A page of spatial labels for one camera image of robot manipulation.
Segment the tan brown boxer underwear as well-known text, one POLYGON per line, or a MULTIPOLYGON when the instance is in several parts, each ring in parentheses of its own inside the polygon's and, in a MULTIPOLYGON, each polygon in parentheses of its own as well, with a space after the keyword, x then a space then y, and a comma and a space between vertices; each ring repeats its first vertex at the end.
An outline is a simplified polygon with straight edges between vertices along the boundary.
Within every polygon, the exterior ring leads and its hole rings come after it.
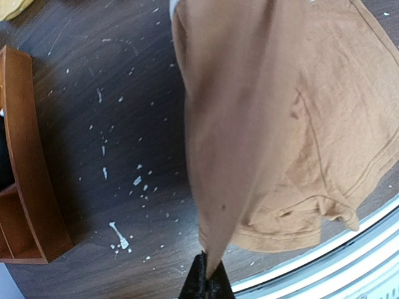
POLYGON ((362 1, 171 1, 206 274, 320 242, 398 161, 398 49, 362 1))

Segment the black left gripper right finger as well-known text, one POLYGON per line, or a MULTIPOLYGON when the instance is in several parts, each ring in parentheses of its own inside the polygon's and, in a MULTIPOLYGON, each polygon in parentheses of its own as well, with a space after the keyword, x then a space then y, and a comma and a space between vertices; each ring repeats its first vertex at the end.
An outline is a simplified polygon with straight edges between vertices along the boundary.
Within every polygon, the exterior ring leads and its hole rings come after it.
POLYGON ((207 279, 207 296, 209 299, 235 299, 222 261, 207 279))

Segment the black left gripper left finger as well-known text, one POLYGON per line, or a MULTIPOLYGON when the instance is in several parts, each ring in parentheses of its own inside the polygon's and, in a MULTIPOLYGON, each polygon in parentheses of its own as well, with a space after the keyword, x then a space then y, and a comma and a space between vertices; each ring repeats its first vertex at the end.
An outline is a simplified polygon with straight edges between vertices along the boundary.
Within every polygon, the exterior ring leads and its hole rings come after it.
POLYGON ((206 262, 207 256, 205 252, 198 254, 194 258, 181 289, 179 299, 206 298, 206 262))

